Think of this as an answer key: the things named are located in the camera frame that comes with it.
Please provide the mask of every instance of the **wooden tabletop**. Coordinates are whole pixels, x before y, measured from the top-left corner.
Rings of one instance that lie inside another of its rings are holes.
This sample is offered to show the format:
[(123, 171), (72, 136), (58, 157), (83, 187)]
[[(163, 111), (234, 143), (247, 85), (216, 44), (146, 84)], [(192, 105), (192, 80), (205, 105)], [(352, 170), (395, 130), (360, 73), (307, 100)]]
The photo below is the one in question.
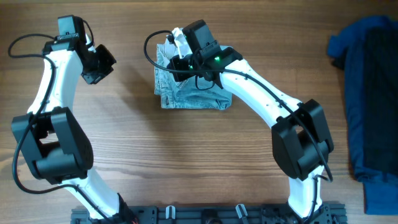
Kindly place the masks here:
[[(129, 205), (255, 205), (284, 203), (289, 196), (288, 178), (272, 156), (270, 129), (239, 98), (225, 111), (160, 108), (144, 40), (157, 30), (204, 19), (222, 45), (233, 46), (277, 88), (323, 106), (335, 143), (329, 158), (335, 181), (322, 182), (322, 199), (345, 203), (350, 223), (396, 222), (364, 214), (363, 185), (353, 179), (349, 164), (344, 76), (326, 56), (332, 34), (364, 16), (396, 18), (396, 2), (90, 2), (0, 5), (0, 223), (69, 223), (71, 209), (80, 206), (66, 190), (26, 194), (11, 175), (16, 146), (11, 120), (32, 104), (43, 62), (11, 59), (6, 49), (20, 35), (57, 35), (57, 17), (69, 14), (87, 20), (96, 44), (118, 61), (97, 85), (79, 80), (73, 112), (93, 146), (95, 168)], [(39, 53), (45, 41), (24, 40), (14, 53)], [(155, 45), (164, 41), (160, 35), (150, 42), (152, 58)], [(23, 158), (18, 170), (26, 186), (49, 187), (31, 176)]]

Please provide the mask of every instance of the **wood grain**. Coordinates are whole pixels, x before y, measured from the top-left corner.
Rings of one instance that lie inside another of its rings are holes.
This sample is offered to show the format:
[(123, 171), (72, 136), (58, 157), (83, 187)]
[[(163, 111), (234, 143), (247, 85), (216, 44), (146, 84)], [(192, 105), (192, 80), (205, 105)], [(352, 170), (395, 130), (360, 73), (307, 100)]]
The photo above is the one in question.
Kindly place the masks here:
[[(11, 120), (26, 113), (33, 102), (43, 62), (13, 60), (6, 49), (23, 34), (57, 35), (57, 17), (68, 14), (86, 19), (95, 42), (107, 46), (118, 61), (99, 84), (79, 81), (73, 109), (93, 145), (94, 166), (128, 204), (287, 200), (288, 180), (272, 157), (271, 132), (240, 99), (233, 98), (226, 111), (162, 110), (154, 95), (153, 66), (142, 52), (145, 38), (204, 19), (221, 44), (242, 53), (277, 88), (302, 101), (314, 98), (324, 107), (335, 142), (329, 160), (335, 181), (322, 184), (322, 198), (345, 203), (350, 223), (396, 221), (364, 215), (363, 186), (350, 174), (344, 76), (326, 56), (332, 34), (364, 16), (396, 18), (396, 2), (51, 2), (0, 5), (0, 223), (68, 223), (70, 210), (80, 206), (66, 190), (27, 195), (17, 189), (11, 175), (16, 146)], [(161, 35), (150, 42), (151, 57), (155, 44), (164, 40)], [(25, 40), (14, 53), (40, 52), (45, 41)], [(32, 178), (23, 159), (19, 173), (28, 187), (49, 186)]]

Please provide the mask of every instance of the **cable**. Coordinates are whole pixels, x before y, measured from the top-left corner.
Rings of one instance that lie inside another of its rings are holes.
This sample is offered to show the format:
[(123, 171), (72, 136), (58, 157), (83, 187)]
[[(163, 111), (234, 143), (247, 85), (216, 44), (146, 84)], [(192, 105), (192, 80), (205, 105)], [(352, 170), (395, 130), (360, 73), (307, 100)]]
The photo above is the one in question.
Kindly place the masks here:
[(315, 138), (312, 136), (312, 134), (310, 133), (310, 131), (308, 130), (308, 128), (306, 127), (306, 125), (304, 125), (304, 124), (302, 123), (302, 121), (297, 117), (297, 115), (296, 115), (296, 114), (295, 114), (295, 113), (294, 113), (294, 112), (293, 112), (293, 111), (292, 111), (292, 110), (291, 110), (291, 109), (290, 109), (290, 108), (289, 108), (277, 95), (275, 95), (274, 92), (272, 92), (272, 91), (271, 91), (268, 87), (266, 87), (262, 82), (260, 82), (259, 80), (253, 78), (252, 76), (250, 76), (250, 75), (248, 75), (248, 74), (245, 74), (245, 73), (243, 73), (243, 72), (235, 71), (235, 70), (230, 70), (230, 69), (213, 69), (213, 70), (200, 70), (200, 71), (197, 71), (197, 70), (173, 70), (173, 69), (168, 69), (168, 68), (165, 68), (165, 67), (162, 67), (162, 66), (156, 64), (156, 63), (148, 56), (148, 53), (147, 53), (147, 44), (148, 44), (148, 41), (149, 41), (150, 38), (152, 38), (153, 36), (155, 36), (155, 35), (157, 35), (157, 34), (162, 34), (162, 33), (168, 33), (168, 34), (173, 35), (173, 33), (172, 33), (171, 31), (169, 31), (169, 30), (160, 30), (160, 31), (154, 32), (153, 34), (149, 35), (149, 36), (146, 38), (145, 42), (144, 42), (144, 55), (145, 55), (146, 59), (148, 59), (148, 61), (149, 61), (151, 64), (153, 64), (153, 66), (155, 66), (155, 67), (157, 67), (157, 68), (160, 68), (160, 69), (163, 69), (163, 70), (168, 71), (168, 72), (172, 72), (172, 73), (198, 73), (198, 72), (220, 72), (220, 73), (223, 73), (223, 72), (228, 72), (228, 73), (233, 73), (233, 74), (241, 75), (241, 76), (245, 77), (245, 79), (250, 79), (250, 80), (252, 80), (254, 83), (256, 83), (256, 84), (258, 84), (259, 86), (261, 86), (261, 88), (265, 89), (266, 92), (268, 92), (280, 105), (282, 105), (282, 106), (290, 113), (290, 115), (293, 117), (293, 119), (296, 120), (297, 124), (303, 128), (303, 130), (305, 131), (305, 133), (307, 134), (307, 136), (310, 138), (312, 144), (314, 145), (315, 150), (317, 151), (318, 157), (320, 158), (320, 160), (321, 160), (321, 162), (322, 162), (322, 165), (325, 167), (326, 173), (328, 174), (328, 178), (325, 177), (325, 180), (327, 180), (328, 182), (333, 182), (333, 176), (332, 176), (332, 174), (331, 174), (331, 172), (330, 172), (330, 168), (329, 168), (328, 164), (326, 163), (326, 160), (325, 160), (325, 158), (323, 157), (322, 152), (321, 152), (321, 150), (319, 149), (319, 146), (318, 146), (318, 144), (317, 144)]
[(93, 35), (93, 31), (91, 31), (90, 25), (88, 25), (88, 22), (83, 20), (83, 22), (86, 24), (88, 30), (90, 31), (90, 35), (91, 35), (91, 42), (89, 44), (87, 44), (87, 48), (90, 48), (94, 45), (94, 35)]
[(66, 187), (71, 187), (73, 189), (75, 189), (106, 221), (113, 223), (100, 209), (98, 209), (98, 207), (84, 194), (84, 192), (79, 188), (79, 186), (73, 185), (73, 184), (64, 184), (64, 185), (59, 185), (57, 187), (52, 187), (50, 189), (46, 189), (46, 190), (31, 190), (31, 189), (27, 189), (25, 186), (23, 186), (23, 184), (21, 183), (21, 181), (19, 180), (18, 177), (18, 173), (17, 173), (17, 164), (18, 164), (18, 157), (19, 157), (19, 152), (21, 151), (21, 147), (23, 142), (25, 141), (25, 138), (27, 136), (27, 134), (29, 133), (29, 131), (32, 129), (33, 125), (36, 123), (37, 118), (39, 117), (39, 114), (43, 111), (45, 105), (48, 103), (49, 100), (49, 96), (51, 93), (51, 89), (53, 87), (53, 83), (55, 80), (55, 73), (56, 73), (56, 66), (54, 64), (54, 62), (49, 59), (47, 56), (45, 55), (40, 55), (40, 54), (25, 54), (25, 55), (13, 55), (11, 54), (11, 49), (12, 47), (20, 40), (25, 39), (27, 37), (47, 37), (50, 39), (54, 40), (54, 37), (49, 36), (49, 35), (45, 35), (45, 34), (27, 34), (27, 35), (23, 35), (21, 37), (18, 37), (16, 40), (14, 40), (10, 46), (8, 47), (8, 56), (10, 56), (11, 58), (27, 58), (27, 57), (38, 57), (38, 58), (43, 58), (47, 61), (50, 62), (51, 64), (51, 77), (50, 77), (50, 81), (49, 81), (49, 85), (47, 87), (47, 90), (44, 94), (43, 97), (43, 101), (40, 104), (39, 109), (37, 110), (36, 114), (33, 116), (33, 118), (29, 121), (27, 127), (25, 128), (25, 131), (21, 137), (21, 139), (19, 140), (19, 142), (17, 143), (17, 147), (16, 150), (14, 152), (14, 157), (12, 160), (12, 177), (14, 178), (14, 181), (16, 183), (16, 185), (23, 190), (26, 193), (29, 194), (46, 194), (49, 192), (53, 192), (55, 190), (58, 189), (63, 189)]

